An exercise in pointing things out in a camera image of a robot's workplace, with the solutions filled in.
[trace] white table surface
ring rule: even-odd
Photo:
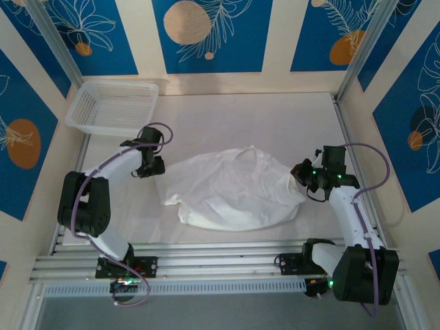
[[[328,93],[231,94],[159,97],[153,122],[175,132],[161,152],[170,165],[200,153],[254,145],[293,167],[312,158],[324,145],[344,138]],[[112,155],[123,137],[93,135],[84,161],[86,170]],[[348,173],[353,173],[346,153]],[[206,243],[277,241],[342,237],[329,203],[307,200],[295,219],[261,230],[222,232],[179,222],[178,206],[161,206],[153,178],[128,178],[111,192],[111,225],[131,243]],[[85,244],[66,231],[65,245]]]

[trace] plastic basket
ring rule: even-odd
[[[159,87],[149,82],[88,80],[78,90],[66,125],[99,135],[136,136],[151,121]]]

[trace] white cloth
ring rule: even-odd
[[[192,226],[243,231],[292,220],[305,198],[288,167],[250,146],[206,153],[155,176],[162,205]]]

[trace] purple cable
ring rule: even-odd
[[[366,223],[364,220],[364,217],[362,216],[359,206],[358,206],[358,201],[356,201],[356,199],[371,190],[374,190],[376,188],[379,188],[380,186],[383,186],[385,184],[385,182],[388,181],[388,179],[390,178],[390,163],[388,162],[388,160],[386,159],[386,156],[383,152],[381,152],[378,148],[371,146],[370,144],[365,144],[365,143],[347,143],[347,144],[343,144],[343,147],[346,146],[365,146],[366,148],[370,148],[372,150],[374,150],[376,153],[378,153],[380,155],[380,157],[382,157],[382,159],[385,162],[385,166],[386,166],[386,175],[385,178],[378,184],[365,188],[365,189],[361,189],[359,190],[356,195],[353,197],[353,205],[356,211],[357,216],[359,217],[360,223],[362,225],[362,229],[364,230],[364,233],[367,234],[368,233],[368,229],[366,228]],[[367,237],[366,241],[368,243],[368,247],[370,249],[370,254],[371,254],[371,267],[373,268],[373,286],[374,286],[374,310],[373,313],[371,313],[366,306],[361,303],[361,306],[365,309],[365,311],[367,312],[367,314],[373,318],[375,318],[378,313],[379,313],[379,276],[377,274],[377,261],[376,261],[376,255],[374,253],[374,247],[373,247],[373,242],[371,241],[371,237]]]
[[[174,137],[173,130],[168,125],[161,123],[161,122],[152,122],[152,123],[142,127],[142,130],[145,129],[146,127],[150,127],[153,125],[160,125],[160,126],[166,127],[170,131],[170,138],[166,142],[162,142],[162,143],[143,143],[143,144],[138,144],[137,146],[131,146],[130,148],[124,149],[121,153],[117,153],[117,154],[111,156],[109,159],[107,159],[105,162],[103,162],[101,165],[99,165],[96,170],[92,171],[88,177],[86,177],[86,179],[84,180],[84,182],[82,183],[81,187],[78,190],[78,194],[76,195],[74,206],[73,206],[72,212],[71,212],[70,231],[71,231],[73,237],[75,237],[77,239],[87,239],[90,242],[90,245],[93,246],[106,259],[108,259],[109,261],[111,261],[112,263],[115,263],[116,265],[118,265],[120,267],[123,267],[124,269],[128,270],[130,273],[136,275],[146,285],[145,297],[143,297],[143,299],[141,299],[137,302],[120,303],[115,300],[115,297],[113,295],[112,298],[113,298],[113,301],[115,302],[115,305],[121,306],[121,307],[134,307],[134,306],[141,305],[142,303],[144,303],[148,299],[148,297],[150,295],[151,287],[150,287],[149,283],[147,282],[147,280],[145,279],[145,277],[143,277],[140,273],[135,271],[133,268],[125,265],[124,263],[121,263],[120,261],[114,259],[112,256],[109,256],[107,253],[102,251],[89,237],[76,234],[76,231],[75,231],[76,213],[78,212],[78,205],[80,203],[80,198],[83,195],[85,187],[90,182],[91,178],[94,175],[98,174],[105,166],[109,165],[110,163],[112,163],[113,160],[116,160],[120,156],[122,156],[125,153],[128,153],[129,151],[132,151],[134,149],[141,149],[141,148],[146,148],[146,147],[150,147],[150,146],[164,146],[165,144],[168,144],[171,142],[171,140],[173,140],[173,137]]]

